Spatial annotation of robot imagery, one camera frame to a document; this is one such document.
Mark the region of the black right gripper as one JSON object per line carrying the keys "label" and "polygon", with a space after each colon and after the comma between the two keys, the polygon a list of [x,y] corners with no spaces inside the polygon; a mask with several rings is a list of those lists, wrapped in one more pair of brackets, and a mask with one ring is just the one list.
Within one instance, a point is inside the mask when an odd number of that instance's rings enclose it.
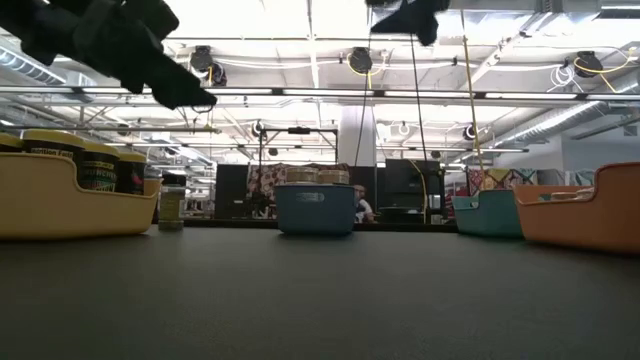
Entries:
{"label": "black right gripper", "polygon": [[438,35],[436,15],[450,7],[450,0],[365,0],[369,7],[397,10],[372,27],[376,34],[416,35],[422,45],[431,45]]}

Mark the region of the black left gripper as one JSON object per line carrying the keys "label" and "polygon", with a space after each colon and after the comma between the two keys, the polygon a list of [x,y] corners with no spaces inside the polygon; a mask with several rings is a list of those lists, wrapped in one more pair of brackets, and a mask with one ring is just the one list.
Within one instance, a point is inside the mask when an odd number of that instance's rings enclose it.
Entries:
{"label": "black left gripper", "polygon": [[161,41],[178,26],[164,1],[92,0],[74,30],[74,47],[80,61],[132,93],[142,91],[150,70],[153,97],[166,108],[214,106],[216,97],[197,77],[168,57],[158,59]]}

